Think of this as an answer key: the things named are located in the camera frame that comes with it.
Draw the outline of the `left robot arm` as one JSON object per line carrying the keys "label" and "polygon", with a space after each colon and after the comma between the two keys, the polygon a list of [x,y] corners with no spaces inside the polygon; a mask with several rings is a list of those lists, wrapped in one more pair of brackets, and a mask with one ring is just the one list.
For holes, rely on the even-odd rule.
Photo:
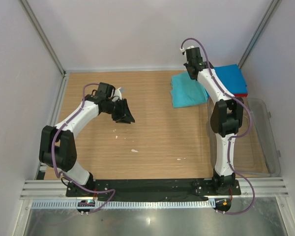
{"label": "left robot arm", "polygon": [[127,100],[122,97],[122,88],[103,82],[96,86],[90,94],[82,93],[79,106],[67,118],[42,129],[39,150],[39,161],[53,168],[57,178],[68,180],[85,197],[95,193],[95,182],[77,160],[75,139],[101,113],[111,115],[116,123],[135,122]]}

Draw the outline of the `cyan t shirt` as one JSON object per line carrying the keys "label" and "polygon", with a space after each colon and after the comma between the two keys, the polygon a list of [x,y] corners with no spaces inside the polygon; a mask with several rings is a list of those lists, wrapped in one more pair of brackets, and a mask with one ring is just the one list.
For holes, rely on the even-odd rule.
{"label": "cyan t shirt", "polygon": [[197,80],[191,80],[187,71],[173,75],[171,86],[174,108],[196,106],[207,102],[208,95],[205,88]]}

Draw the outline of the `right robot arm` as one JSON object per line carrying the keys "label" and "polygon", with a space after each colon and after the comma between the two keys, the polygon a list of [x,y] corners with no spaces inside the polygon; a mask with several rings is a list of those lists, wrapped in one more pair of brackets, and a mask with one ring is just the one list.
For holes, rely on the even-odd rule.
{"label": "right robot arm", "polygon": [[235,185],[233,159],[236,136],[242,126],[243,101],[229,93],[210,62],[203,61],[199,47],[180,50],[186,56],[184,66],[190,79],[201,84],[214,103],[210,126],[215,133],[217,151],[211,187],[216,194],[222,195]]}

